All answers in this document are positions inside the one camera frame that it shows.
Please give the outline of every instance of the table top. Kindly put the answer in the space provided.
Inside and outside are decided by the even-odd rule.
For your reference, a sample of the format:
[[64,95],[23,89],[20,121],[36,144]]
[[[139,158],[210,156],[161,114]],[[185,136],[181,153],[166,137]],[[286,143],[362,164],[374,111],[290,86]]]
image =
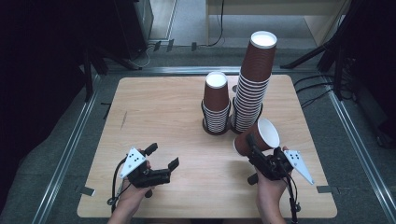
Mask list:
[[[227,78],[232,99],[238,76]],[[131,147],[144,149],[152,143],[158,144],[147,157],[153,170],[167,168],[177,157],[180,165],[169,184],[157,186],[153,196],[143,200],[136,217],[260,217],[255,204],[257,186],[247,182],[254,167],[233,149],[237,134],[228,131],[215,136],[202,127],[204,87],[205,77],[127,77],[120,81],[86,183],[95,193],[81,196],[80,217],[110,217],[106,201],[118,163]],[[302,207],[297,216],[335,217],[332,195],[317,190],[328,183],[289,76],[271,76],[262,117],[276,126],[281,146],[301,151],[315,180],[310,185],[292,172]],[[284,217],[291,216],[286,190],[280,208]]]

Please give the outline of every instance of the person's right hand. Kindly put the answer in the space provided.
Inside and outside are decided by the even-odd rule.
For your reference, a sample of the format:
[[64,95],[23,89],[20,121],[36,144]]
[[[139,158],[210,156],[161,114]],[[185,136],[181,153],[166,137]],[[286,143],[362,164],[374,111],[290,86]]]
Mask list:
[[286,180],[270,180],[257,170],[259,178],[256,204],[262,217],[262,223],[286,223],[279,208],[279,201],[286,189]]

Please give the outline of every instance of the person's left hand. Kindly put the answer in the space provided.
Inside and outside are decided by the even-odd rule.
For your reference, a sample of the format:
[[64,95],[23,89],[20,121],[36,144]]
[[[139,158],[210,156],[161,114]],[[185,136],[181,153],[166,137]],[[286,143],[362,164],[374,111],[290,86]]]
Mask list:
[[[149,161],[147,161],[147,163],[148,168],[151,168]],[[154,189],[154,187],[137,189],[129,182],[128,178],[125,177],[122,180],[122,194],[118,201],[117,208],[114,210],[107,223],[130,223],[137,209],[139,209],[139,205],[145,197],[145,194],[151,189]]]

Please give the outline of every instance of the gray floor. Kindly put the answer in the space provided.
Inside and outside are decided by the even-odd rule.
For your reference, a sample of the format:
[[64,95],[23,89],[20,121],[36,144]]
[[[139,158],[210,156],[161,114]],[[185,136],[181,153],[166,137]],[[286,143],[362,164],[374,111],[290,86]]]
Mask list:
[[[295,82],[304,77],[318,75],[315,69],[318,57],[302,64],[294,70],[283,70],[279,66],[288,63],[304,55],[314,48],[312,37],[306,32],[303,23],[290,36],[305,36],[307,39],[303,44],[291,44],[293,41],[286,41],[285,47],[279,47],[276,51],[274,74],[289,74]],[[95,86],[95,101],[92,102],[90,115],[81,132],[79,141],[75,144],[73,154],[70,155],[70,163],[67,164],[66,173],[60,187],[55,190],[56,198],[49,210],[48,216],[44,218],[45,223],[106,223],[105,218],[81,218],[77,215],[77,208],[80,195],[76,192],[78,187],[84,186],[90,171],[92,159],[99,142],[106,120],[104,119],[108,110],[108,104],[112,102],[114,92],[118,82],[123,77],[139,76],[204,76],[205,73],[192,73],[192,68],[198,67],[223,67],[240,66],[246,51],[246,46],[216,46],[215,48],[200,47],[196,51],[191,51],[191,41],[203,41],[202,37],[196,39],[187,36],[183,40],[177,32],[184,31],[182,25],[174,24],[171,36],[175,39],[175,46],[171,51],[167,51],[162,46],[159,50],[148,50],[147,55],[142,55],[136,64],[147,64],[142,71],[128,71],[116,63],[109,62],[110,71],[107,76],[100,76]],[[284,26],[278,26],[279,31],[275,34],[283,34],[287,39]],[[225,37],[225,43],[233,41],[231,37]],[[176,70],[177,67],[184,66],[183,69]],[[321,78],[306,80],[295,88],[321,82]],[[319,96],[326,91],[325,87],[317,87],[302,91],[298,94],[301,103]],[[64,154],[65,149],[70,146],[69,137],[72,134],[84,106],[85,91],[76,97],[73,104],[64,113],[51,136],[40,146],[32,150],[21,163],[21,167],[16,175],[13,187],[8,195],[5,209],[0,216],[0,223],[32,223],[35,219],[37,209],[44,197],[47,185],[52,179],[58,162]],[[375,134],[368,124],[367,119],[361,109],[353,101],[343,101],[353,124],[359,132],[361,141],[367,148],[375,168],[382,176],[386,186],[392,194],[396,190],[396,178],[392,174],[392,165],[396,162],[396,152],[392,149],[379,147]],[[359,155],[346,132],[344,124],[334,108],[332,97],[326,94],[316,100],[312,105],[304,108],[304,115],[312,134],[315,146],[318,151],[325,175],[329,185],[332,187],[332,195],[336,203],[338,214],[330,219],[300,219],[300,223],[389,223],[383,206],[378,200],[377,192],[373,189],[369,176],[361,165]],[[134,219],[134,223],[144,223],[143,219]]]

